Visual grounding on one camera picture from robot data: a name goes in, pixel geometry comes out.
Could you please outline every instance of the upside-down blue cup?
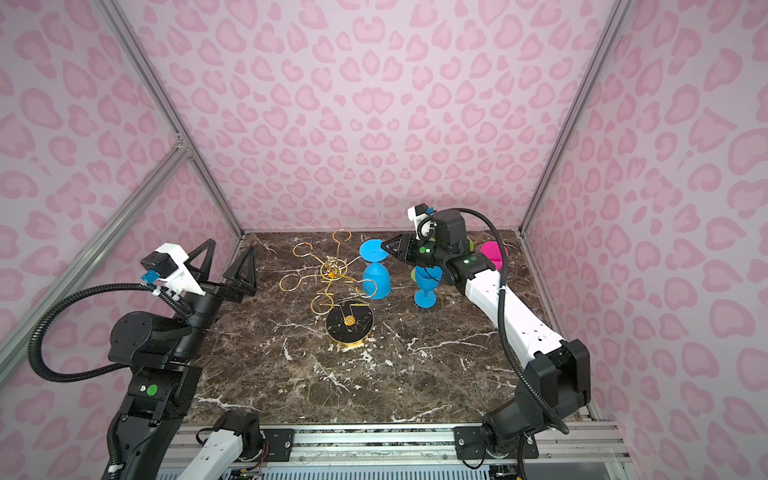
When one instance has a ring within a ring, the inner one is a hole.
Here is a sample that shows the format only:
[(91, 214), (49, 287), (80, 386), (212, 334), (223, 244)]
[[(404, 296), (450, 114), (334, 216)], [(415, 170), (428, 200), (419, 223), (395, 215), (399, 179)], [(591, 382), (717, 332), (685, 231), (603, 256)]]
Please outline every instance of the upside-down blue cup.
[(416, 267), (416, 285), (419, 291), (413, 296), (416, 305), (422, 308), (429, 308), (437, 303), (437, 296), (433, 290), (440, 284), (442, 278), (442, 269), (439, 266), (432, 268)]
[(362, 273), (362, 289), (365, 290), (366, 295), (370, 295), (374, 292), (371, 300), (380, 300), (389, 295), (392, 291), (392, 284), (389, 278), (389, 271), (381, 263), (371, 263), (366, 267), (366, 270)]

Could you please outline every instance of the aluminum frame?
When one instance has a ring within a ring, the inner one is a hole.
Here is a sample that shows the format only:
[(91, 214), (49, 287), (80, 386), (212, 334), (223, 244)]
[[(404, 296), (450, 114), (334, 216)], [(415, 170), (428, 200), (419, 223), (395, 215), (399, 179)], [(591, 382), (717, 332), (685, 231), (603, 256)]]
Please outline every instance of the aluminum frame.
[(565, 116), (563, 126), (558, 132), (558, 137), (555, 139), (554, 147), (547, 159), (544, 171), (541, 173), (533, 195), (531, 195), (531, 203), (523, 215), (520, 223), (520, 231), (523, 234), (527, 233), (533, 224), (533, 220), (536, 217), (538, 208), (541, 206), (541, 202), (544, 201), (552, 178), (562, 162), (566, 147), (573, 138), (574, 132), (578, 128), (584, 112), (587, 110), (592, 94), (605, 71), (608, 59), (616, 48), (621, 32), (627, 26), (636, 4), (637, 0), (616, 0), (611, 9), (611, 13), (603, 28), (603, 33), (600, 36), (600, 40), (598, 40), (598, 46), (595, 48), (584, 72), (584, 80), (581, 81), (578, 90), (576, 90), (574, 101), (571, 103), (571, 108), (568, 109), (568, 114)]
[[(168, 447), (161, 468), (183, 468), (200, 451), (195, 432), (205, 425), (181, 427)], [(406, 423), (357, 425), (262, 425), (262, 429), (296, 430), (290, 461), (280, 466), (360, 466), (360, 465), (462, 465), (456, 457), (456, 426), (479, 423)], [(541, 462), (631, 463), (627, 447), (615, 422), (569, 422), (569, 435), (546, 430), (536, 435)], [(487, 458), (488, 464), (511, 464), (513, 459)], [(234, 466), (252, 466), (236, 463)]]
[(192, 138), (192, 135), (184, 125), (184, 121), (181, 119), (179, 112), (175, 108), (173, 102), (170, 99), (170, 95), (165, 90), (160, 77), (157, 75), (154, 67), (152, 66), (147, 52), (136, 36), (131, 23), (125, 16), (125, 12), (120, 7), (118, 0), (93, 0), (93, 3), (98, 8), (104, 21), (109, 25), (115, 39), (118, 41), (123, 49), (123, 52), (128, 57), (128, 60), (134, 66), (134, 70), (144, 82), (144, 86), (149, 91), (149, 94), (157, 104), (158, 109), (163, 114), (165, 121), (170, 125), (177, 138), (181, 141), (186, 141), (192, 152), (192, 165), (200, 175), (200, 179), (203, 181), (208, 193), (214, 199), (214, 203), (219, 207), (221, 213), (227, 219), (227, 223), (230, 228), (235, 232), (238, 237), (243, 236), (243, 227), (240, 225), (240, 221), (235, 216), (232, 207), (227, 199), (224, 197), (223, 192), (219, 188), (219, 185), (214, 180), (208, 166), (203, 160), (203, 155), (197, 148), (197, 145)]
[(131, 194), (107, 225), (72, 260), (66, 273), (55, 281), (45, 297), (24, 314), (8, 342), (0, 348), (0, 389), (26, 360), (27, 342), (37, 319), (64, 297), (80, 290), (90, 280), (157, 193), (173, 177), (183, 161), (189, 158), (191, 152), (187, 144), (180, 141)]

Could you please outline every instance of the magenta cup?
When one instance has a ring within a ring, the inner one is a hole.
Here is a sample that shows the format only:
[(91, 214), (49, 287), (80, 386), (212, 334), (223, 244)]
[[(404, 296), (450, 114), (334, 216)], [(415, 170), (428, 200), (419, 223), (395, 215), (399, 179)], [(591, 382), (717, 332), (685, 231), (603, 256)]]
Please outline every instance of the magenta cup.
[(482, 247), (480, 247), (480, 253), (485, 255), (488, 260), (492, 261), (494, 265), (496, 265), (496, 270), (502, 269), (502, 252), (498, 249), (498, 243), (496, 242), (485, 242), (482, 244)]

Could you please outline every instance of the pink wallpaper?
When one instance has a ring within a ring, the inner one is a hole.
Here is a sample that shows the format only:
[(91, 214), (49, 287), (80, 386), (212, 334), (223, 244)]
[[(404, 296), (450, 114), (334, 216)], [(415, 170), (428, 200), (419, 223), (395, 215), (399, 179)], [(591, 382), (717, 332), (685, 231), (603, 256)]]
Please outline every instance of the pink wallpaper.
[(531, 234), (648, 480), (768, 478), (768, 3), (641, 2)]
[[(162, 243), (179, 243), (188, 251), (209, 237), (217, 242), (213, 273), (218, 276), (236, 240), (200, 179), (183, 164), (88, 286), (136, 282), (144, 273), (139, 260)], [(77, 303), (46, 336), (46, 362), (61, 372), (107, 364), (114, 322), (146, 309), (172, 314), (145, 292), (107, 293)], [(84, 382), (51, 383), (25, 363), (0, 392), (0, 477), (101, 478), (107, 461), (104, 435), (130, 378), (120, 370)]]
[(0, 5), (0, 345), (170, 150), (87, 0)]
[(125, 1), (247, 229), (519, 225), (612, 0)]

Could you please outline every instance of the metal bracket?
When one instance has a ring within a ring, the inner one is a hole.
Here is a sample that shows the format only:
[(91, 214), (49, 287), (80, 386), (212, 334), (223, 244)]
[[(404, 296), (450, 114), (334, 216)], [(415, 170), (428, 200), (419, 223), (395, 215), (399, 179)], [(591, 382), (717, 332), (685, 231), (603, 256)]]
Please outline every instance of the metal bracket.
[[(479, 427), (454, 427), (453, 436), (456, 457), (460, 460), (480, 460), (491, 456), (485, 452), (485, 437)], [(536, 446), (536, 439), (533, 437), (528, 437), (528, 441), (523, 445), (523, 456), (525, 458), (538, 458), (538, 447)], [(494, 458), (514, 460), (515, 452)]]
[(264, 441), (270, 446), (267, 462), (288, 462), (293, 450), (293, 429), (264, 429)]

